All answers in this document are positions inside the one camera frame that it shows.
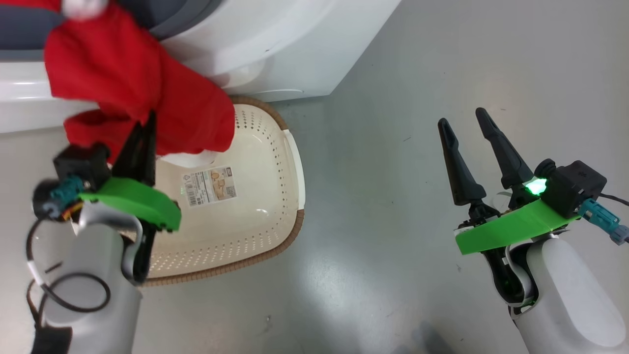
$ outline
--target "laundry basket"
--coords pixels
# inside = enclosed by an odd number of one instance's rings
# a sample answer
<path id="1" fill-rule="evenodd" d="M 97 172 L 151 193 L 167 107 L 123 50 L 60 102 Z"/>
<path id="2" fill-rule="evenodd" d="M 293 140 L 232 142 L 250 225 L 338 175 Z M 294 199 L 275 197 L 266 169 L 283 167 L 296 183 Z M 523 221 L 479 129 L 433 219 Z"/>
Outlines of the laundry basket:
<path id="1" fill-rule="evenodd" d="M 299 234 L 306 189 L 295 140 L 268 104 L 232 100 L 236 133 L 212 164 L 186 169 L 157 161 L 155 187 L 179 203 L 182 220 L 179 232 L 157 234 L 146 286 L 258 263 L 283 252 Z M 207 196 L 210 188 L 214 200 Z"/>

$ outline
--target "product label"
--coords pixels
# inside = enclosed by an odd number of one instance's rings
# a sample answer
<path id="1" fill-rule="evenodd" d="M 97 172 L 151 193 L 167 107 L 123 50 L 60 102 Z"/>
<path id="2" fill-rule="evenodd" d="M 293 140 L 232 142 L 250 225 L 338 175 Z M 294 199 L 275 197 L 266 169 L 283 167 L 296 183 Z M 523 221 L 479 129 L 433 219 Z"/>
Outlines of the product label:
<path id="1" fill-rule="evenodd" d="M 231 167 L 217 167 L 181 176 L 188 206 L 203 207 L 223 200 L 236 198 Z"/>

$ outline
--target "red cloth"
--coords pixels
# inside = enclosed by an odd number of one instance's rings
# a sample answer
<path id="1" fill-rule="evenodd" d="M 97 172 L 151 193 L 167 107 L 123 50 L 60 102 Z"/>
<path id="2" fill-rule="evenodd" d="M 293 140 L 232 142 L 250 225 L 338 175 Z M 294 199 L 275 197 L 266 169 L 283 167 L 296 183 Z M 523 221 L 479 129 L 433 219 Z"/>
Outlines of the red cloth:
<path id="1" fill-rule="evenodd" d="M 60 0 L 0 0 L 58 10 Z M 129 13 L 112 2 L 89 21 L 66 21 L 46 42 L 53 96 L 96 101 L 100 110 L 68 118 L 68 140 L 105 143 L 115 161 L 136 121 L 157 112 L 157 154 L 225 151 L 234 135 L 234 107 L 211 81 L 178 63 Z"/>

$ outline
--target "gray floor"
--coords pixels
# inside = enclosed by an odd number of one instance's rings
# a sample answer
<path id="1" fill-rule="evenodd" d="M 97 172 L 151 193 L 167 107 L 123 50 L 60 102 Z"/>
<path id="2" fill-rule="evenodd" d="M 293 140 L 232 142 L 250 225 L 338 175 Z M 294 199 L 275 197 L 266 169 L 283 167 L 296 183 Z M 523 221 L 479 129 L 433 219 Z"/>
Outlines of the gray floor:
<path id="1" fill-rule="evenodd" d="M 629 25 L 620 15 L 629 3 L 551 3 L 403 1 L 330 97 L 276 104 L 306 175 L 299 237 L 269 261 L 144 289 L 133 352 L 526 353 L 484 260 L 457 251 L 452 229 L 466 209 L 452 205 L 436 127 L 450 119 L 490 196 L 500 174 L 477 106 L 531 167 L 582 159 L 604 171 L 609 193 L 629 196 Z M 28 198 L 64 143 L 61 130 L 0 139 L 3 351 L 31 344 Z M 565 238 L 629 319 L 629 246 L 582 222 Z M 39 242 L 63 249 L 69 239 L 57 228 Z"/>

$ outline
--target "washing machine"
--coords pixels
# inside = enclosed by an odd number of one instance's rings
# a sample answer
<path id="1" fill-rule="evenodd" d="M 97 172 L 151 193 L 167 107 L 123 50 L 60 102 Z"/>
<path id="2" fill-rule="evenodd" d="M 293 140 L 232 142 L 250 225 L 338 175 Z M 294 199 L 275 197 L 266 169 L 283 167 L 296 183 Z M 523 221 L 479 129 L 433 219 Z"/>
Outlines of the washing machine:
<path id="1" fill-rule="evenodd" d="M 118 0 L 184 65 L 264 101 L 330 94 L 399 1 Z M 0 4 L 0 132 L 59 126 L 95 107 L 50 94 L 42 48 L 63 21 Z"/>

